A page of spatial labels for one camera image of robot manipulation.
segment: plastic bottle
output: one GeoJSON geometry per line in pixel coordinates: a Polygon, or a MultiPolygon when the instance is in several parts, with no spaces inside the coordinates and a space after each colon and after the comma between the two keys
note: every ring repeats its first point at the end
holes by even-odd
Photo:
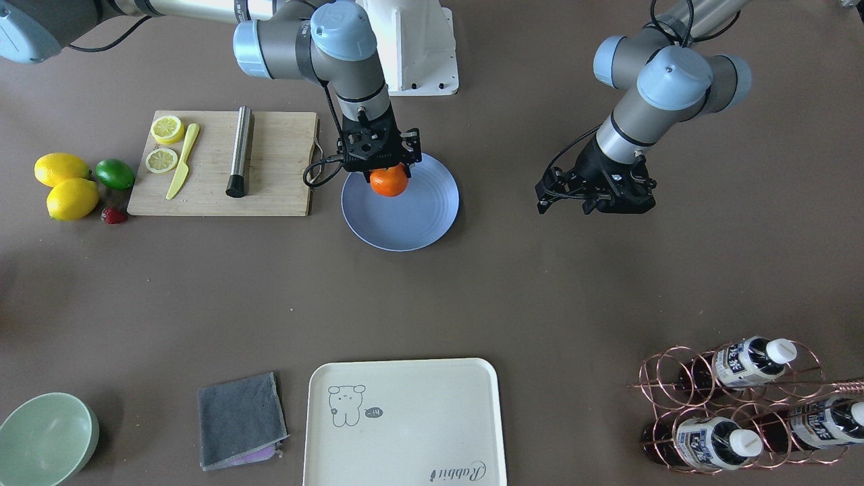
{"type": "Polygon", "coordinates": [[[678,424],[674,433],[663,425],[656,429],[650,425],[642,434],[643,441],[651,441],[652,431],[654,440],[672,439],[657,444],[656,448],[653,444],[645,446],[645,454],[658,464],[690,467],[701,472],[736,470],[762,453],[759,434],[723,417],[687,419],[678,424]]]}
{"type": "Polygon", "coordinates": [[[769,447],[779,454],[864,444],[864,400],[838,396],[813,401],[766,415],[760,424],[769,447]],[[786,427],[795,439],[791,447],[786,427]]]}
{"type": "Polygon", "coordinates": [[[709,361],[713,373],[704,360],[693,360],[688,365],[693,380],[682,370],[678,386],[684,390],[694,388],[696,396],[707,398],[716,376],[715,394],[711,396],[714,398],[722,393],[718,387],[741,389],[776,380],[785,372],[786,363],[796,357],[795,343],[788,339],[768,341],[753,336],[717,351],[714,359],[709,361]]]}

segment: strawberry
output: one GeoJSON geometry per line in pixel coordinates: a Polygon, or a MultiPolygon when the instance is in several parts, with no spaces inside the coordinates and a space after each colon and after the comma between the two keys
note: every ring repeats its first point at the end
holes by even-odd
{"type": "Polygon", "coordinates": [[[117,225],[120,223],[125,223],[129,217],[126,216],[122,210],[117,208],[105,208],[102,210],[102,221],[110,224],[117,225]]]}

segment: light blue joint cap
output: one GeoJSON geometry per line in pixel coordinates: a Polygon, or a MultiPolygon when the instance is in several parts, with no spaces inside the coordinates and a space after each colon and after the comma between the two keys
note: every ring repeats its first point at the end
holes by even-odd
{"type": "Polygon", "coordinates": [[[362,61],[378,48],[366,11],[349,0],[325,3],[312,14],[309,24],[315,45],[336,59],[362,61]]]}
{"type": "Polygon", "coordinates": [[[597,48],[597,53],[594,54],[594,77],[604,85],[615,89],[618,88],[612,79],[612,63],[615,59],[615,51],[618,50],[618,45],[624,39],[623,35],[613,35],[603,41],[597,48]]]}
{"type": "Polygon", "coordinates": [[[704,57],[693,49],[669,46],[642,68],[636,86],[651,105],[678,112],[702,99],[713,80],[704,57]]]}
{"type": "Polygon", "coordinates": [[[24,12],[0,0],[0,55],[24,64],[36,64],[60,53],[57,39],[24,12]]]}
{"type": "Polygon", "coordinates": [[[750,90],[753,89],[753,71],[750,70],[750,65],[747,64],[747,61],[744,61],[737,55],[721,55],[732,62],[732,65],[735,66],[735,72],[738,74],[738,85],[735,86],[735,95],[733,95],[732,101],[729,101],[729,104],[726,105],[726,108],[721,110],[721,112],[724,112],[744,101],[747,95],[750,94],[750,90]]]}
{"type": "Polygon", "coordinates": [[[234,57],[243,72],[254,78],[272,80],[264,54],[261,53],[261,42],[258,40],[258,21],[247,20],[237,24],[234,29],[234,57]]]}

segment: orange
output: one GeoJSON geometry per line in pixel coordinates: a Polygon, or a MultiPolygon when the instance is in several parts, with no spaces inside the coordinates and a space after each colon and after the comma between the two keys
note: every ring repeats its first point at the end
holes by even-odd
{"type": "Polygon", "coordinates": [[[369,174],[369,185],[380,195],[396,197],[408,187],[408,175],[402,164],[388,169],[375,169],[369,174]]]}

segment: white bottle cap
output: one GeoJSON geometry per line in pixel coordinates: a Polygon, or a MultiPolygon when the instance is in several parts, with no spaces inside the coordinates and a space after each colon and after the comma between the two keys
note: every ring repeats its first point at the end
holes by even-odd
{"type": "Polygon", "coordinates": [[[729,434],[732,451],[741,457],[756,457],[762,453],[762,439],[753,431],[739,429],[729,434]]]}
{"type": "Polygon", "coordinates": [[[852,420],[864,425],[864,401],[852,404],[852,420]]]}
{"type": "Polygon", "coordinates": [[[771,361],[777,364],[786,364],[798,356],[795,343],[788,339],[775,339],[768,342],[766,352],[771,361]]]}

